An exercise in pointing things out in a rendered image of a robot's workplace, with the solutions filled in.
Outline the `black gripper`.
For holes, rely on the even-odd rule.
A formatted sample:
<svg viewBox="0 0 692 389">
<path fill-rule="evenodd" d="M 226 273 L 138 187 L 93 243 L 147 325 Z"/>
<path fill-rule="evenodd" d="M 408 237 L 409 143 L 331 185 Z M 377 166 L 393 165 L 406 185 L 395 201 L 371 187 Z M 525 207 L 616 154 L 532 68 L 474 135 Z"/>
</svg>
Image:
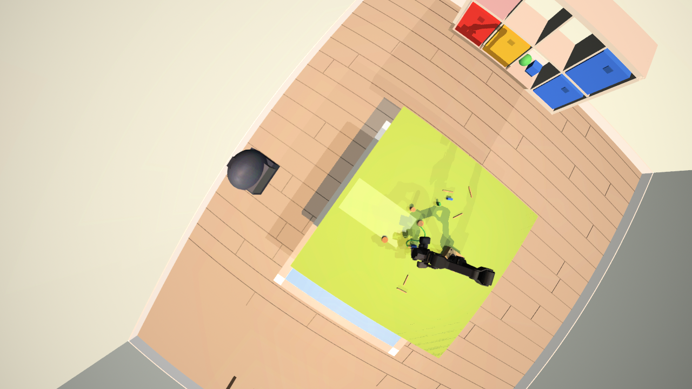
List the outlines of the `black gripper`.
<svg viewBox="0 0 692 389">
<path fill-rule="evenodd" d="M 418 244 L 418 247 L 422 247 L 423 250 L 430 251 L 428 249 L 428 244 L 430 244 L 431 238 L 430 237 L 420 237 L 420 244 Z M 421 263 L 417 262 L 417 267 L 418 268 L 427 268 L 426 264 L 424 264 L 424 261 Z"/>
</svg>

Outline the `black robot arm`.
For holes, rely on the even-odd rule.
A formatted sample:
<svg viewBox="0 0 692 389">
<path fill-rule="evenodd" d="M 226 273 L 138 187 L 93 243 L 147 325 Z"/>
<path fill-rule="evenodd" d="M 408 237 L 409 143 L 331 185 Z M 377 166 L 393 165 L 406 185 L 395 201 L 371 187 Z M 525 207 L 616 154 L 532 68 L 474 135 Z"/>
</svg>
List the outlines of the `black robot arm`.
<svg viewBox="0 0 692 389">
<path fill-rule="evenodd" d="M 424 261 L 427 267 L 432 269 L 450 269 L 459 274 L 468 276 L 470 279 L 475 280 L 478 284 L 482 286 L 492 285 L 494 281 L 495 272 L 492 269 L 486 267 L 474 267 L 466 263 L 465 258 L 460 256 L 455 256 L 452 254 L 448 259 L 442 256 L 442 254 L 434 253 L 433 251 L 425 251 L 422 247 L 412 247 L 411 250 L 412 260 Z M 430 264 L 428 264 L 430 263 Z"/>
</svg>

